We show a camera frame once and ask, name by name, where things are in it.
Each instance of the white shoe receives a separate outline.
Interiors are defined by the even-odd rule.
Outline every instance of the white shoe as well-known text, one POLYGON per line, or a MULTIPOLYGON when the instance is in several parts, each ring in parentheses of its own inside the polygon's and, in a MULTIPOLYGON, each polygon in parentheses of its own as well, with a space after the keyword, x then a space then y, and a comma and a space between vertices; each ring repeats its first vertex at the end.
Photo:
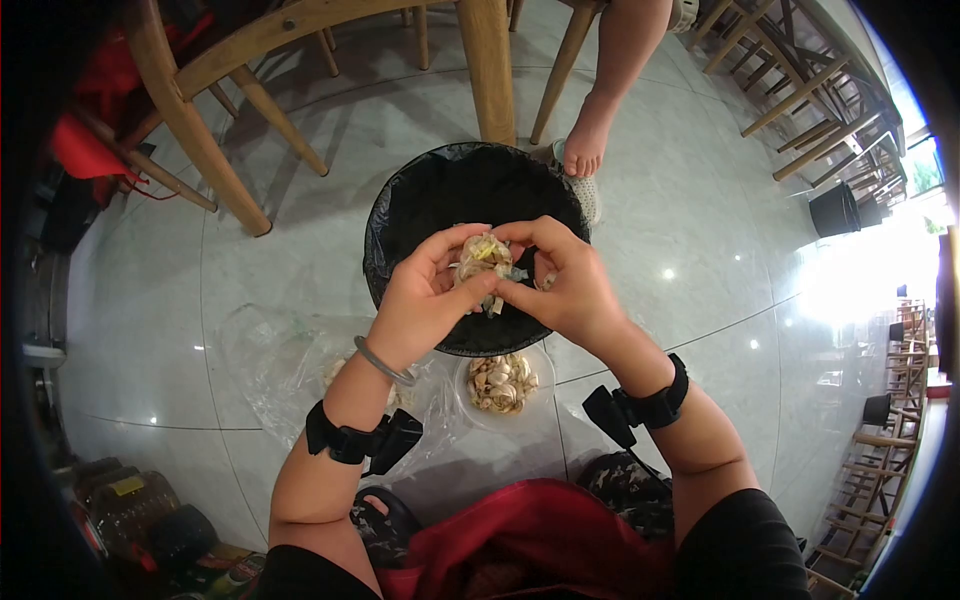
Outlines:
POLYGON ((564 179, 570 184, 573 193, 577 195, 580 201, 580 208, 584 211, 584 216, 591 226, 600 223, 600 194, 597 192, 596 182, 593 176, 590 177, 571 177, 564 170, 564 143, 566 138, 560 138, 550 144, 552 156, 550 157, 550 166, 564 175, 564 179))

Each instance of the white marble floor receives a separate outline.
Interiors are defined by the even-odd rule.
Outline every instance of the white marble floor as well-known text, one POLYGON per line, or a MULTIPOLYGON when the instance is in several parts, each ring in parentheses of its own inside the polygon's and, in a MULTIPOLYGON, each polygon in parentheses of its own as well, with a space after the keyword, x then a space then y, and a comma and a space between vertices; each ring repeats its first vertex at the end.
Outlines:
MULTIPOLYGON (((511 34, 521 145, 568 15, 554 0, 528 0, 511 34)), ((198 98, 274 220, 271 233, 251 239, 227 210, 134 195, 114 199, 73 255, 59 373, 70 443, 85 459, 114 455, 160 470, 231 543, 265 548, 285 450, 227 374, 214 333, 247 302, 374 314, 361 272, 372 200, 410 158, 478 137, 452 8, 431 10, 428 21, 426 72, 396 15, 335 28, 336 79, 312 40, 252 64, 324 157, 326 178, 298 161, 234 87, 225 83, 240 103, 236 120, 207 94, 198 98)), ((572 125, 596 47, 594 28, 545 138, 572 125)), ((631 316, 677 351, 730 415, 761 484, 797 535, 809 537, 863 400, 882 387, 883 311, 893 305, 896 274, 871 301, 853 295, 856 277, 841 275, 876 259, 848 252, 856 235, 817 240, 807 196, 794 195, 808 185, 771 178, 790 159, 776 153, 780 133, 743 139, 759 110, 723 69, 703 75, 705 62, 668 35, 637 80, 598 176, 604 220, 593 242, 631 316)), ((208 193, 164 127, 148 141, 157 162, 208 193)), ((464 431, 422 471, 391 482, 423 520, 519 479, 573 479, 614 449, 580 408, 597 385, 615 386, 612 376, 557 334, 545 347, 559 385, 556 410, 539 427, 512 437, 464 431)), ((637 434, 640 456, 666 468, 645 432, 637 434)))

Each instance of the trash can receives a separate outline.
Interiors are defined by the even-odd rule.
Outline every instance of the trash can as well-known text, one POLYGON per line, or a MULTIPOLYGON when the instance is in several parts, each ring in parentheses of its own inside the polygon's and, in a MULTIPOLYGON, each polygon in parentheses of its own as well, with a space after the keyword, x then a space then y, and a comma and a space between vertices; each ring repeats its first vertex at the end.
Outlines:
POLYGON ((890 210, 886 206, 876 203, 873 198, 868 198, 857 206, 860 214, 860 226, 862 228, 871 228, 874 225, 883 223, 885 217, 890 216, 890 210))
MULTIPOLYGON (((433 233, 458 223, 529 221, 550 215, 589 242, 580 202, 564 179, 527 153, 485 142, 448 144, 417 156, 397 171, 373 202, 364 240, 363 270, 380 305, 394 267, 433 233)), ((518 260, 533 285, 533 249, 518 260)), ((437 350, 458 356, 497 356, 530 346, 550 329, 504 304, 501 314, 466 315, 437 350)))
POLYGON ((810 201, 810 217, 820 237, 860 231, 859 209, 844 181, 810 201))
POLYGON ((863 405, 863 422, 868 425, 885 426, 890 417, 890 398, 889 394, 868 397, 863 405))
POLYGON ((891 342, 903 341, 903 321, 899 321, 897 323, 890 323, 890 341, 891 342))

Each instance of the bottle label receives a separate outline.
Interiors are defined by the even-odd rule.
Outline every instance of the bottle label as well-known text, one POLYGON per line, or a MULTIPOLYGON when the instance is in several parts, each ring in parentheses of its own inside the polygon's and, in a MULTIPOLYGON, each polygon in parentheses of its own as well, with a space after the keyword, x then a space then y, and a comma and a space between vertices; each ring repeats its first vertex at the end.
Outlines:
POLYGON ((117 495, 125 495, 143 489, 143 479, 134 475, 133 477, 111 483, 109 486, 113 488, 113 491, 116 492, 117 495))

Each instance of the red apron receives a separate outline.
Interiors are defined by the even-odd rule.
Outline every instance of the red apron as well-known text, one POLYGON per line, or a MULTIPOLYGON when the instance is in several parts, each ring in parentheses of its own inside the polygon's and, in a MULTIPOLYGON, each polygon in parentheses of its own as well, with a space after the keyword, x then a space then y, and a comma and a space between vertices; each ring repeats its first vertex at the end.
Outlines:
POLYGON ((649 598, 672 588, 673 541, 647 542, 589 492, 531 479, 410 540, 406 567, 377 569, 386 600, 504 598, 552 588, 649 598))

